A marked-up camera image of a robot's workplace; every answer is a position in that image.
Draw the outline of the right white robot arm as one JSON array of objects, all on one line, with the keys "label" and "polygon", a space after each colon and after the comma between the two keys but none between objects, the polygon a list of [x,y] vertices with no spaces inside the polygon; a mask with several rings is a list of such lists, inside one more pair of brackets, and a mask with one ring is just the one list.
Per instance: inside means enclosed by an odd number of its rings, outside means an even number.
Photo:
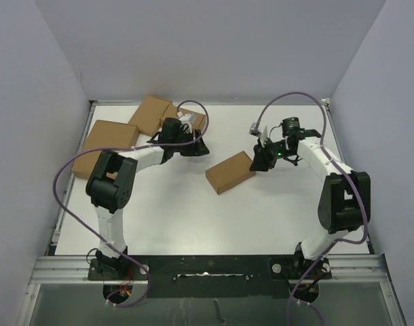
[{"label": "right white robot arm", "polygon": [[371,217],[371,178],[342,162],[322,144],[322,135],[315,129],[300,126],[297,117],[282,120],[283,139],[273,142],[267,129],[252,124],[249,134],[257,138],[250,170],[267,172],[278,160],[297,166],[305,161],[323,183],[317,208],[321,228],[299,244],[299,256],[291,261],[293,272],[305,278],[316,269],[315,259],[335,242],[358,228],[368,230]]}]

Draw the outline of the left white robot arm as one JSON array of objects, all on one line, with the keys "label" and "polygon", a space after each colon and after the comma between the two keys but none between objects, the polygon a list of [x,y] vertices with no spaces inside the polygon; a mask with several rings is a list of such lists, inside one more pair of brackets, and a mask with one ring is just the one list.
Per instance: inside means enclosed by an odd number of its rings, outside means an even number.
[{"label": "left white robot arm", "polygon": [[103,270],[113,279],[123,277],[128,270],[124,240],[123,209],[132,195],[136,173],[170,160],[175,153],[184,157],[205,156],[210,153],[201,134],[192,126],[195,117],[187,113],[178,118],[167,117],[162,130],[156,132],[142,149],[117,153],[102,151],[86,185],[98,217],[100,244],[96,258]]}]

